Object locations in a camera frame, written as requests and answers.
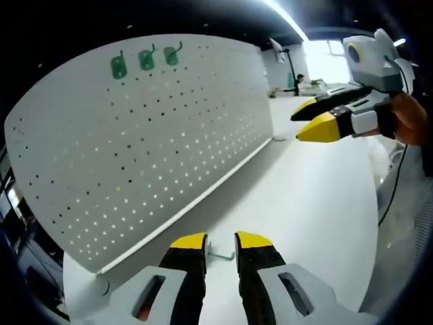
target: ceiling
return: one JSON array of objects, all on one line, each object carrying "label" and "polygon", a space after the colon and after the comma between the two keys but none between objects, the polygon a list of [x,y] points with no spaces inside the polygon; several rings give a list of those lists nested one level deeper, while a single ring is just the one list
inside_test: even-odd
[{"label": "ceiling", "polygon": [[[310,39],[341,39],[384,27],[402,36],[377,1],[278,0]],[[1,120],[41,77],[90,49],[131,37],[167,33],[216,35],[269,48],[300,43],[291,26],[263,0],[123,0],[15,2],[0,22]]]}]

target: person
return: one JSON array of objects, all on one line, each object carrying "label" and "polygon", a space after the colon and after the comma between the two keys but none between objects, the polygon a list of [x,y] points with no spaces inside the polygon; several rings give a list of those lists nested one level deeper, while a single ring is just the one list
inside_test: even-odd
[{"label": "person", "polygon": [[303,74],[298,74],[295,80],[295,96],[299,96],[299,84],[303,83],[305,76]]},{"label": "person", "polygon": [[[418,101],[407,93],[400,93],[392,99],[391,111],[396,116],[395,138],[404,144],[426,147],[430,145],[429,116]],[[364,136],[378,135],[380,130],[364,133]]]}]

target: pegboard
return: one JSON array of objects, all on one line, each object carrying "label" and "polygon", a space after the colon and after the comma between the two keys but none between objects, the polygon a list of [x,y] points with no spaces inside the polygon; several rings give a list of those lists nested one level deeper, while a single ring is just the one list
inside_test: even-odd
[{"label": "pegboard", "polygon": [[27,203],[100,270],[272,136],[264,71],[255,46],[204,35],[128,39],[66,62],[5,122]]}]

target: wall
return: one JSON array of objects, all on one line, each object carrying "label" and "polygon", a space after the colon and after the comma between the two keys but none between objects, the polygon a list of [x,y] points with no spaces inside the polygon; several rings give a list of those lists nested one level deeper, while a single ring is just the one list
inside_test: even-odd
[{"label": "wall", "polygon": [[26,202],[92,272],[124,258],[272,137],[264,71],[255,46],[206,35],[128,39],[63,64],[5,122]]},{"label": "wall", "polygon": [[[303,74],[307,80],[309,80],[309,72],[306,67],[304,50],[301,44],[298,45],[290,45],[284,47],[284,49],[290,50],[290,58],[292,59],[293,69],[295,75]],[[288,87],[288,75],[292,72],[290,68],[290,63],[287,61],[286,63],[278,63],[275,60],[275,54],[272,49],[263,51],[263,62],[265,63],[265,67],[267,70],[267,78],[269,81],[269,87],[271,89],[279,87],[279,88],[287,88]]]}]

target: ceiling light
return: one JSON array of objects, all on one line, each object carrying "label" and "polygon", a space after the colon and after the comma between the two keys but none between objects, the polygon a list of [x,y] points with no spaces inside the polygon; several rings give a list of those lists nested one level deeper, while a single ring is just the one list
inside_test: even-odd
[{"label": "ceiling light", "polygon": [[288,22],[304,42],[309,41],[309,38],[305,35],[302,29],[300,29],[299,25],[293,20],[292,17],[290,17],[290,15],[275,0],[262,0],[262,1],[266,3],[274,12],[279,14],[286,22]]},{"label": "ceiling light", "polygon": [[406,39],[399,39],[398,41],[394,42],[394,46],[397,47],[397,46],[400,46],[404,43],[406,43]]}]

